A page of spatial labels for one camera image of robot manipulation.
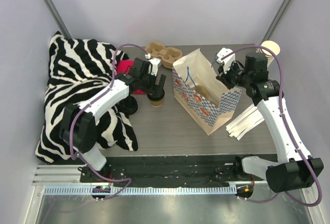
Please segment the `black plastic cup lid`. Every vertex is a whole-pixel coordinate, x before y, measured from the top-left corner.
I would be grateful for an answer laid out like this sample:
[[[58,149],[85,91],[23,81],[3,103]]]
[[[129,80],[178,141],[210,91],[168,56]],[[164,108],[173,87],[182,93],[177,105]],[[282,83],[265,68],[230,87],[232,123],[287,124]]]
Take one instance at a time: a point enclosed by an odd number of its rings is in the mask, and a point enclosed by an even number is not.
[[[164,90],[162,90],[162,92],[158,95],[156,95],[155,92],[153,92],[152,94],[147,94],[147,98],[150,101],[161,101],[163,100],[164,96],[165,96]]]

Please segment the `brown paper coffee cup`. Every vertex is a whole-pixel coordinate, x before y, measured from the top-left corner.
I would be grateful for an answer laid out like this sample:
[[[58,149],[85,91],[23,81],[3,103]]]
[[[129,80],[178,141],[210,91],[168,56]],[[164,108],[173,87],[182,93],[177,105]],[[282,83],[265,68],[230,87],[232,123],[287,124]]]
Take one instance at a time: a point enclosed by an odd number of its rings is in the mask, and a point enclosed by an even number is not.
[[[164,98],[150,100],[152,106],[154,106],[154,107],[160,107],[163,104],[163,101],[164,101]]]

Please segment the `checkered paper takeout bag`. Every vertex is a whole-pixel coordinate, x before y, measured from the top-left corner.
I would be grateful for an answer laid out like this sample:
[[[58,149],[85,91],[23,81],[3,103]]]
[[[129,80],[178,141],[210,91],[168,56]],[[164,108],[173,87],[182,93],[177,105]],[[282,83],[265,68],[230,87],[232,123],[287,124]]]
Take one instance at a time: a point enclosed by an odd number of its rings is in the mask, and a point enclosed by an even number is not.
[[[232,118],[241,97],[239,88],[229,90],[216,76],[199,49],[172,66],[174,97],[207,135]]]

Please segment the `white straws pile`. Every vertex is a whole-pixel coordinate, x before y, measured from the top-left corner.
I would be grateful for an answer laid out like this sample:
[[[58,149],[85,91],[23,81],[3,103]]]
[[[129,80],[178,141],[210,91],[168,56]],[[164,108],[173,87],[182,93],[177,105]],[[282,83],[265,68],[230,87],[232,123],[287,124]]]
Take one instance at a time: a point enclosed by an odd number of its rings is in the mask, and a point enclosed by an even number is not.
[[[246,133],[263,121],[262,114],[252,104],[226,126],[226,131],[230,137],[234,137],[239,141]]]

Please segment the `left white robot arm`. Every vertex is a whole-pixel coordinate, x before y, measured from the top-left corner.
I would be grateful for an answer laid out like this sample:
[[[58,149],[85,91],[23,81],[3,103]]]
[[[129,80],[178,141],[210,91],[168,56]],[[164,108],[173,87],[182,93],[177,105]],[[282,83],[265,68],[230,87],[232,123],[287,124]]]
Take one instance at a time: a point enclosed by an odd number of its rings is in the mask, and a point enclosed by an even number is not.
[[[107,160],[96,145],[96,122],[137,90],[145,92],[149,100],[163,100],[166,76],[162,74],[156,83],[160,65],[161,60],[158,58],[136,58],[128,73],[117,74],[113,83],[88,100],[78,105],[69,104],[64,108],[59,137],[69,145],[71,153],[78,152],[79,157],[91,166],[92,177],[98,182],[105,182],[110,170],[105,166]]]

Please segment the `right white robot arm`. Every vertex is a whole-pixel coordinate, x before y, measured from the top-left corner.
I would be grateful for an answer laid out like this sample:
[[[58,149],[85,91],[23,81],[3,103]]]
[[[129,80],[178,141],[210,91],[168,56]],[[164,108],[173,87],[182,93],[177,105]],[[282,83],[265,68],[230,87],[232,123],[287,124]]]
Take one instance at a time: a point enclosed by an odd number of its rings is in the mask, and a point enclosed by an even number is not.
[[[223,48],[217,53],[219,65],[216,78],[228,89],[242,87],[264,118],[275,144],[277,162],[258,156],[239,159],[233,167],[238,180],[250,175],[267,181],[275,193],[303,189],[316,184],[324,168],[320,158],[313,158],[301,141],[286,108],[281,85],[269,79],[268,59],[261,53],[248,53],[245,63],[235,59],[235,53]]]

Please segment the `cardboard cup carrier tray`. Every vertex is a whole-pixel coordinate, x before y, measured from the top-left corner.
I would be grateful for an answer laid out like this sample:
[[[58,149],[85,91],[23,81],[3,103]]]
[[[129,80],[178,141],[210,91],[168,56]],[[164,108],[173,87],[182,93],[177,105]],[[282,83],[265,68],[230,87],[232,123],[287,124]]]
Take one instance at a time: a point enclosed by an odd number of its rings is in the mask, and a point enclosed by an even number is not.
[[[166,47],[161,42],[152,41],[145,50],[151,54],[152,57],[161,60],[164,67],[172,69],[173,63],[183,56],[181,50],[174,47]]]

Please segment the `pink folded cloth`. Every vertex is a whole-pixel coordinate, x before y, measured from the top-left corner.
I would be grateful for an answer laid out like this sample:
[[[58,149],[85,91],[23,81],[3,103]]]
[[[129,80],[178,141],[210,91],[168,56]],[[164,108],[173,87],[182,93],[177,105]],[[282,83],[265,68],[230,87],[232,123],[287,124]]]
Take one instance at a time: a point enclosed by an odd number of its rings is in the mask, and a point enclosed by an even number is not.
[[[117,74],[129,73],[130,68],[133,66],[134,62],[130,60],[123,60],[117,66]],[[133,94],[144,95],[145,92],[142,90],[136,90]]]

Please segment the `stack of black lids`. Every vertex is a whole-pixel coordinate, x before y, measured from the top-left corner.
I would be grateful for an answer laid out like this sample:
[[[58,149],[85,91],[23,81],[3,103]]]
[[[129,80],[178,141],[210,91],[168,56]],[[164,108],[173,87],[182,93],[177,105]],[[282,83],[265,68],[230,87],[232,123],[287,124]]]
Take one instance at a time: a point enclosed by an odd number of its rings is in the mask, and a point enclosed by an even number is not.
[[[132,115],[138,110],[138,104],[133,96],[128,96],[119,102],[118,109],[126,115]]]

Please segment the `zebra print pillow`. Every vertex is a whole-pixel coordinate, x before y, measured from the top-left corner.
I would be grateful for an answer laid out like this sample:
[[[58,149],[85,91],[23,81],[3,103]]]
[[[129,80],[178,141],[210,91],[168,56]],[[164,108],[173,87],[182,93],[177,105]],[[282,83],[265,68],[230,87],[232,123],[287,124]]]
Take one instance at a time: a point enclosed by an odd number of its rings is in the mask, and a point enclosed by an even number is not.
[[[48,81],[44,96],[44,124],[36,157],[47,164],[68,160],[70,149],[59,136],[64,108],[80,104],[110,84],[119,62],[129,56],[110,43],[68,39],[57,31],[49,44]]]

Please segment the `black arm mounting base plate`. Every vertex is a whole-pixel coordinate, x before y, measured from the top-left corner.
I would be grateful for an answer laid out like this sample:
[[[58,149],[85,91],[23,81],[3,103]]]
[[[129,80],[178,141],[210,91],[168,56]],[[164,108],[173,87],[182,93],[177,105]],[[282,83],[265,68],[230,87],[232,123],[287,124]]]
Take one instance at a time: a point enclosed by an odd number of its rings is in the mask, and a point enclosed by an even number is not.
[[[235,155],[108,157],[102,175],[116,179],[117,187],[130,178],[129,187],[222,187],[230,182],[260,181],[251,175],[239,175],[234,168]]]

